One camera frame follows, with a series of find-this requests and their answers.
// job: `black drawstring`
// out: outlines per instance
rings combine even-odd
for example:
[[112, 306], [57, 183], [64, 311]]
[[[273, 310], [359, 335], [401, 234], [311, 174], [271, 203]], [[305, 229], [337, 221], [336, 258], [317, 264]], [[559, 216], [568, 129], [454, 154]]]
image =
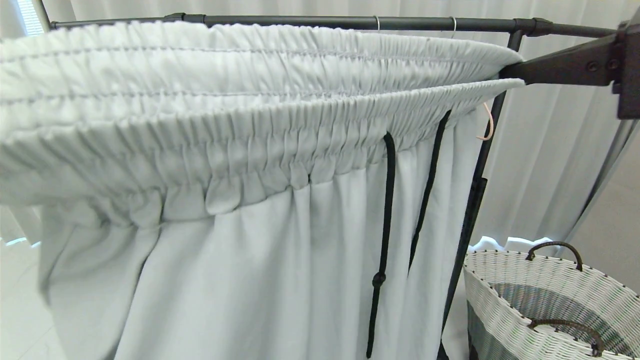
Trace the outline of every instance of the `black drawstring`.
[[369, 340], [367, 342], [367, 359], [373, 352], [373, 339], [376, 332], [376, 316], [378, 315], [378, 302], [380, 301], [380, 288], [387, 276], [387, 253], [389, 250], [389, 235], [391, 233], [391, 209], [394, 202], [394, 183], [396, 181], [396, 145], [390, 133], [383, 138], [387, 146], [387, 188], [385, 189], [385, 214], [382, 223], [382, 249], [380, 250], [380, 268], [373, 276], [373, 301], [371, 303], [371, 317], [369, 318]]
[[433, 182], [436, 179], [436, 168], [438, 167], [438, 155], [440, 154], [440, 145], [442, 144], [442, 136], [444, 135], [444, 128], [451, 115], [451, 110], [447, 111], [440, 123], [438, 124], [438, 130], [436, 131], [436, 138], [433, 143], [433, 153], [431, 155], [431, 166], [429, 167], [429, 177], [427, 178], [427, 186], [424, 188], [424, 195], [422, 196], [422, 206], [420, 207], [420, 215], [418, 216], [418, 224], [415, 227], [413, 233], [413, 239], [411, 240], [411, 254], [409, 256], [409, 270], [411, 270], [411, 264], [413, 263], [413, 257], [415, 255], [415, 249], [418, 247], [418, 238], [420, 238], [420, 230], [422, 230], [422, 223], [424, 222], [424, 215], [427, 212], [427, 203], [429, 202], [429, 195], [431, 195], [431, 189], [433, 189]]

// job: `white curtain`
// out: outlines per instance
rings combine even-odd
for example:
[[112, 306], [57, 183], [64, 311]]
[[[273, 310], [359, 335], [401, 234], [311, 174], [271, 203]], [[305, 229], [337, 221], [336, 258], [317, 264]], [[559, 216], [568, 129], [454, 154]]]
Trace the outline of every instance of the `white curtain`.
[[[360, 15], [531, 18], [616, 28], [640, 0], [44, 0], [51, 20], [161, 17], [174, 12], [208, 15]], [[403, 32], [450, 37], [450, 31]], [[506, 45], [507, 34], [461, 33], [456, 38]], [[534, 58], [587, 41], [545, 36], [525, 38], [521, 53]], [[511, 92], [484, 176], [488, 187], [472, 243], [490, 236], [505, 244], [510, 236], [563, 240], [574, 227], [603, 178], [620, 122], [617, 97], [609, 88], [533, 85]], [[626, 138], [628, 129], [622, 129]]]
[[69, 358], [436, 357], [476, 108], [519, 55], [186, 23], [2, 47], [0, 202], [43, 206]]

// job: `window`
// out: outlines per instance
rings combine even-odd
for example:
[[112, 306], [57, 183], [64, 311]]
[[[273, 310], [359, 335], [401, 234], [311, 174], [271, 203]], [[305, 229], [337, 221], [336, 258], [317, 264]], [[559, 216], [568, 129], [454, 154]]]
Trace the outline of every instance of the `window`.
[[16, 0], [20, 13], [22, 14], [22, 22], [24, 23], [24, 29], [27, 32], [27, 36], [33, 37], [40, 35], [44, 32], [38, 14], [33, 8], [31, 0]]

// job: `laundry basket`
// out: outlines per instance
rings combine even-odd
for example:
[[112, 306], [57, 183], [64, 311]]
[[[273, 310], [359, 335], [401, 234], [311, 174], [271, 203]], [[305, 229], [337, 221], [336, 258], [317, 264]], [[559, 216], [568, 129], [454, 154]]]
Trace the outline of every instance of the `laundry basket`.
[[[569, 248], [576, 261], [535, 256]], [[569, 244], [465, 258], [470, 359], [640, 359], [640, 297]]]

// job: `screw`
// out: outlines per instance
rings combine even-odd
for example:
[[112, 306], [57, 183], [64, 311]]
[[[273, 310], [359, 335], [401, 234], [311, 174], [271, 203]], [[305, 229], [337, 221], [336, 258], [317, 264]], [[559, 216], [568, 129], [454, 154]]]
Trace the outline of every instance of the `screw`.
[[620, 66], [620, 61], [618, 59], [611, 59], [607, 63], [607, 69], [615, 70]]
[[598, 69], [600, 69], [600, 64], [598, 64], [597, 61], [589, 61], [589, 63], [587, 63], [587, 71], [598, 71]]

